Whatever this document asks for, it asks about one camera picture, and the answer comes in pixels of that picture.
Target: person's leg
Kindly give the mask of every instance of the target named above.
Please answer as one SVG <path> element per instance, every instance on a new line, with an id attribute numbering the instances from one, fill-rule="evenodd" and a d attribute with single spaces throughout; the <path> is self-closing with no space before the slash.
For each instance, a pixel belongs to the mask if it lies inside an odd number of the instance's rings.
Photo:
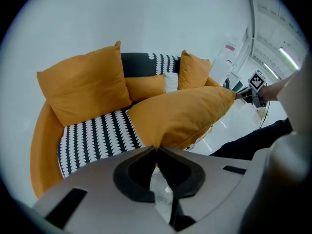
<path id="1" fill-rule="evenodd" d="M 289 134 L 292 130 L 288 118 L 278 120 L 270 126 L 224 144 L 211 156 L 252 160 L 256 151 L 270 147 L 279 137 Z"/>

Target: fluorescent light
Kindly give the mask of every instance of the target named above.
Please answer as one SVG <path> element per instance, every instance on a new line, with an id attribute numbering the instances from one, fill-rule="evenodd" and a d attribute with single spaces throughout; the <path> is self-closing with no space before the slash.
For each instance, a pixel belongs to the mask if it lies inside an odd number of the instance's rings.
<path id="1" fill-rule="evenodd" d="M 296 68 L 296 70 L 299 69 L 299 66 L 294 62 L 293 58 L 291 58 L 291 56 L 285 51 L 285 49 L 280 47 L 279 52 L 281 52 L 292 63 L 292 65 Z"/>
<path id="2" fill-rule="evenodd" d="M 265 63 L 263 65 L 276 77 L 276 79 L 279 79 L 276 73 L 268 65 L 266 65 Z"/>

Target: striped fabric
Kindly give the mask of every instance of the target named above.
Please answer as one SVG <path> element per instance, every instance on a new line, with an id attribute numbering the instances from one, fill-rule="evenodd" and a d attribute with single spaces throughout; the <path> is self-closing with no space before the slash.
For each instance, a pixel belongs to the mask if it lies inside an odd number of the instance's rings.
<path id="1" fill-rule="evenodd" d="M 58 145 L 64 177 L 101 158 L 144 147 L 126 112 L 121 109 L 67 126 Z"/>

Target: large orange pillow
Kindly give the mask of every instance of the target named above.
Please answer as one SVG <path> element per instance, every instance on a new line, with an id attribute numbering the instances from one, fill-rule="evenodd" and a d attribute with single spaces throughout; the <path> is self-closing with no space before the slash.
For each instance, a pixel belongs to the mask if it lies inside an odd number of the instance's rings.
<path id="1" fill-rule="evenodd" d="M 182 51 L 178 89 L 198 88 L 205 85 L 211 70 L 209 60 L 200 59 Z"/>
<path id="2" fill-rule="evenodd" d="M 63 126 L 89 120 L 131 104 L 120 41 L 71 57 L 37 72 L 40 88 Z"/>
<path id="3" fill-rule="evenodd" d="M 128 114 L 144 145 L 183 150 L 226 114 L 235 96 L 222 87 L 178 90 L 141 101 Z"/>
<path id="4" fill-rule="evenodd" d="M 132 101 L 140 101 L 165 92 L 164 75 L 126 78 L 126 86 Z"/>

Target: wall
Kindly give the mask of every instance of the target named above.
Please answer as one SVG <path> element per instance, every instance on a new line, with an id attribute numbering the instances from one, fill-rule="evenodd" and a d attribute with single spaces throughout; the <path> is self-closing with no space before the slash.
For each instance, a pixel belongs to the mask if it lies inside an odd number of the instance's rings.
<path id="1" fill-rule="evenodd" d="M 257 62 L 252 60 L 251 58 L 248 58 L 245 64 L 241 67 L 239 72 L 237 73 L 239 76 L 241 76 L 241 82 L 243 83 L 244 86 L 248 85 L 248 79 L 253 75 L 253 73 L 256 70 L 260 70 L 262 73 L 265 74 L 267 77 L 266 81 L 268 85 L 271 85 L 275 83 L 276 81 L 271 78 L 271 75 L 263 68 L 261 67 Z M 263 127 L 268 126 L 276 122 L 277 120 L 280 119 L 286 119 L 287 115 L 286 112 L 284 111 L 282 105 L 278 101 L 271 101 L 269 111 L 267 118 L 265 122 L 263 123 Z"/>
<path id="2" fill-rule="evenodd" d="M 36 71 L 121 40 L 122 52 L 212 61 L 228 38 L 242 39 L 248 0 L 29 0 L 0 49 L 0 168 L 8 189 L 32 205 L 29 155 L 44 103 Z"/>

